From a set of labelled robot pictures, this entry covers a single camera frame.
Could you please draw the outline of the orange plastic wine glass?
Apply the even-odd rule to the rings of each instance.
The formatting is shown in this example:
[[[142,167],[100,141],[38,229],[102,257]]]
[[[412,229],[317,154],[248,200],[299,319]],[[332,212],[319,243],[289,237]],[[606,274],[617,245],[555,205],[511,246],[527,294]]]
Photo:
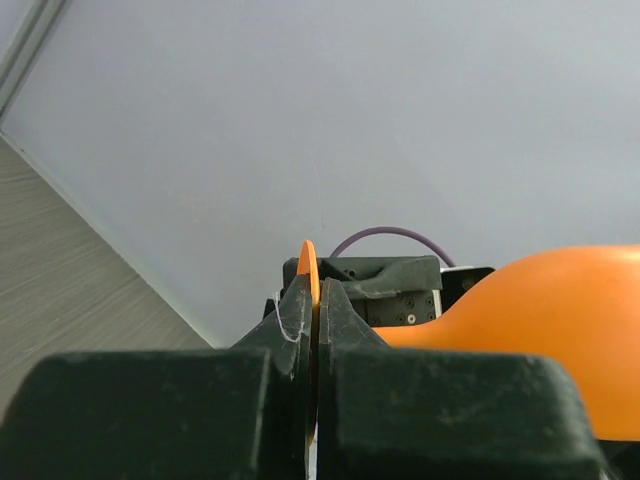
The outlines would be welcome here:
[[[535,354],[576,382],[598,439],[639,438],[639,247],[572,246],[514,261],[435,320],[377,327],[396,348]]]

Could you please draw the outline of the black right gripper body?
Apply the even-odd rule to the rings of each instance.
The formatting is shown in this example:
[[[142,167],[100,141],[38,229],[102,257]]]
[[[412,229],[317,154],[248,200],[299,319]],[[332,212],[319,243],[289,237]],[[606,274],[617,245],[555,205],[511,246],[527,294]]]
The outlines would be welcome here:
[[[449,310],[494,269],[443,267],[434,255],[324,257],[312,268],[307,259],[283,264],[282,299],[296,275],[315,272],[319,281],[341,283],[353,309],[371,327],[424,324]]]

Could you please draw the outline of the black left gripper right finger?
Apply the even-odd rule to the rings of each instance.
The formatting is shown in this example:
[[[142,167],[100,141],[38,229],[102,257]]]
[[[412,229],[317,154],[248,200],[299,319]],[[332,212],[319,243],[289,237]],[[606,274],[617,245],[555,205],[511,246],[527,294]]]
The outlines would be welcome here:
[[[573,381],[532,355],[387,346],[342,284],[322,287],[321,479],[598,479]]]

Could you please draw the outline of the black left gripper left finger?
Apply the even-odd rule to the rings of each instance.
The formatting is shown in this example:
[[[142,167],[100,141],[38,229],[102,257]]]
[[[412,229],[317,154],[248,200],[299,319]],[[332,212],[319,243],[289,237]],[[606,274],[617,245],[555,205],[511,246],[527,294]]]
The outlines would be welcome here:
[[[227,349],[74,352],[29,372],[1,425],[5,479],[304,479],[310,280]]]

